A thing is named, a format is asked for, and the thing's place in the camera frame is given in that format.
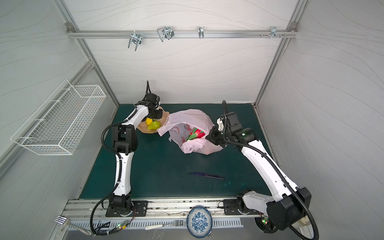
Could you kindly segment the pink plastic bag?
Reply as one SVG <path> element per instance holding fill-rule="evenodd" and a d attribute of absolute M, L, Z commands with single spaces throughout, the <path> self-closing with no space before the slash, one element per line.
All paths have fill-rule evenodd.
<path fill-rule="evenodd" d="M 170 114 L 157 132 L 160 136 L 169 133 L 170 140 L 185 154 L 210 155 L 223 149 L 207 139 L 213 127 L 214 124 L 207 114 L 201 110 L 189 109 Z"/>

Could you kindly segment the red dragon fruit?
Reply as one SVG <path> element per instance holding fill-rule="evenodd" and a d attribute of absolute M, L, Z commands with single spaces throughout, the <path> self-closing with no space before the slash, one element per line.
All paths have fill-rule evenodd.
<path fill-rule="evenodd" d="M 206 133 L 198 128 L 193 128 L 192 131 L 189 133 L 186 141 L 191 141 L 194 139 L 201 139 L 204 137 Z"/>

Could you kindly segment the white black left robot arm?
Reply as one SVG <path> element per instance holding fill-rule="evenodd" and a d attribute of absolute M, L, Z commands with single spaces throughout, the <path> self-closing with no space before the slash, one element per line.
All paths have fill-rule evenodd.
<path fill-rule="evenodd" d="M 109 202 L 110 208 L 121 215 L 127 215 L 133 209 L 130 180 L 133 156 L 138 148 L 136 129 L 147 118 L 161 119 L 162 116 L 159 103 L 140 101 L 123 121 L 112 127 L 117 166 L 115 186 Z"/>

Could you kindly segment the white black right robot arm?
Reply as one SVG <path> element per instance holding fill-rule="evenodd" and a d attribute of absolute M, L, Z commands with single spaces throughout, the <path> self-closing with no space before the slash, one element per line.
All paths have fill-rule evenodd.
<path fill-rule="evenodd" d="M 241 205 L 246 209 L 263 213 L 277 230 L 293 228 L 301 219 L 308 218 L 317 228 L 309 205 L 312 198 L 307 188 L 299 188 L 266 151 L 255 132 L 244 129 L 234 112 L 223 113 L 207 139 L 221 147 L 233 146 L 251 162 L 266 183 L 270 196 L 248 191 L 241 195 Z"/>

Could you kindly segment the green pear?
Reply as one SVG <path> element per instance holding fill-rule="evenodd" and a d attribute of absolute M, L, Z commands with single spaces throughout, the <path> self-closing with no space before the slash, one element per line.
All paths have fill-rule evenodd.
<path fill-rule="evenodd" d="M 161 127 L 161 123 L 159 121 L 153 121 L 153 123 L 151 125 L 149 125 L 149 126 L 147 125 L 147 130 L 155 131 L 160 127 Z"/>

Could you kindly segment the beige scalloped fruit bowl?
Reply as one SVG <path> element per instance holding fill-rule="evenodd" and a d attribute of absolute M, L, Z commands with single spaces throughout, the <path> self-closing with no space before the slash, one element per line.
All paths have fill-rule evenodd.
<path fill-rule="evenodd" d="M 163 111 L 162 118 L 161 119 L 150 119 L 146 118 L 143 122 L 141 122 L 138 126 L 138 129 L 144 133 L 144 134 L 153 134 L 156 133 L 157 130 L 162 127 L 170 115 L 169 112 L 163 110 L 162 107 L 159 108 Z"/>

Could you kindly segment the dark purple knife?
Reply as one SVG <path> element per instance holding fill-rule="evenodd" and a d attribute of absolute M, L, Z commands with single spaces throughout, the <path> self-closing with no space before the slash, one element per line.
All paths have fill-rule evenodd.
<path fill-rule="evenodd" d="M 195 175 L 195 176 L 206 177 L 206 178 L 211 178 L 211 179 L 218 179 L 218 180 L 225 180 L 224 177 L 221 177 L 218 175 L 210 175 L 210 174 L 202 173 L 202 172 L 190 172 L 189 175 Z"/>

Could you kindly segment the metal hook clamp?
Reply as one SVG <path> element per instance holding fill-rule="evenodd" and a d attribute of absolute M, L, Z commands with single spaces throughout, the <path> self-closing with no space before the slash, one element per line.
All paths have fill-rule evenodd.
<path fill-rule="evenodd" d="M 161 42 L 164 42 L 165 39 L 170 40 L 175 35 L 173 28 L 167 26 L 158 28 L 157 33 Z"/>

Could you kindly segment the small metal hook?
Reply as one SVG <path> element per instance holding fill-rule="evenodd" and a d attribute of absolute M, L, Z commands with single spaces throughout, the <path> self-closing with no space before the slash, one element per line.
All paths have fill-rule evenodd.
<path fill-rule="evenodd" d="M 198 27 L 198 35 L 199 35 L 199 39 L 204 38 L 204 28 L 203 27 Z"/>

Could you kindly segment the blue white patterned plate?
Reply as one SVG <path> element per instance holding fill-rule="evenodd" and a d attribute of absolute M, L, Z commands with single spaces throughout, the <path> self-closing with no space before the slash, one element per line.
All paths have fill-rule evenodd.
<path fill-rule="evenodd" d="M 212 215 L 205 207 L 194 207 L 187 216 L 186 226 L 193 237 L 205 238 L 210 234 L 213 227 Z"/>

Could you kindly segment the silver fork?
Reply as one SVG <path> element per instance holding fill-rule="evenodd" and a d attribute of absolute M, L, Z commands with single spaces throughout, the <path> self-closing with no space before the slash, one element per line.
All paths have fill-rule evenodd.
<path fill-rule="evenodd" d="M 57 224 L 60 224 L 60 225 L 63 225 L 63 226 L 69 226 L 69 227 L 73 227 L 75 228 L 76 230 L 80 231 L 81 233 L 83 233 L 84 235 L 87 235 L 87 236 L 91 236 L 92 235 L 92 232 L 89 231 L 89 230 L 86 230 L 84 228 L 81 228 L 81 227 L 78 227 L 74 224 L 72 224 L 71 220 L 70 219 L 67 219 L 65 217 L 62 217 L 62 216 L 57 216 L 55 218 L 55 222 Z"/>

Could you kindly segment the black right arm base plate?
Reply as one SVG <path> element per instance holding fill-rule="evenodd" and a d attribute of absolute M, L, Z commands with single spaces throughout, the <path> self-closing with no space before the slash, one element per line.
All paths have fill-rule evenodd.
<path fill-rule="evenodd" d="M 258 211 L 247 209 L 237 199 L 224 199 L 218 203 L 218 208 L 224 211 L 225 216 L 261 216 Z"/>

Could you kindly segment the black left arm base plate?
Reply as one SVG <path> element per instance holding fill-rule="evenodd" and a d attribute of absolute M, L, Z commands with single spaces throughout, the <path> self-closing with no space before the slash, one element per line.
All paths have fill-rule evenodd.
<path fill-rule="evenodd" d="M 132 201 L 125 207 L 119 207 L 115 203 L 110 203 L 107 208 L 106 217 L 145 217 L 148 203 L 148 201 Z"/>

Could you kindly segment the white handled fork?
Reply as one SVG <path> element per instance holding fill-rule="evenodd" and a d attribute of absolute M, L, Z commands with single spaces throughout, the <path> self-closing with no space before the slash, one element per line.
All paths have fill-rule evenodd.
<path fill-rule="evenodd" d="M 185 225 L 185 222 L 183 220 L 174 220 L 171 223 L 146 226 L 145 230 L 148 231 L 148 230 L 158 229 L 162 227 L 183 227 L 184 225 Z"/>

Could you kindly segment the metal bracket with screws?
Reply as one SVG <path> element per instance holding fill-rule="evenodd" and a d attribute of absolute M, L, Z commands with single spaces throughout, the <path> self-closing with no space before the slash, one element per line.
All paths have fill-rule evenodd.
<path fill-rule="evenodd" d="M 267 34 L 260 34 L 260 36 L 262 38 L 281 39 L 281 38 L 285 38 L 286 34 L 278 33 L 278 30 L 276 29 L 276 27 L 272 27 L 269 33 L 267 33 Z"/>

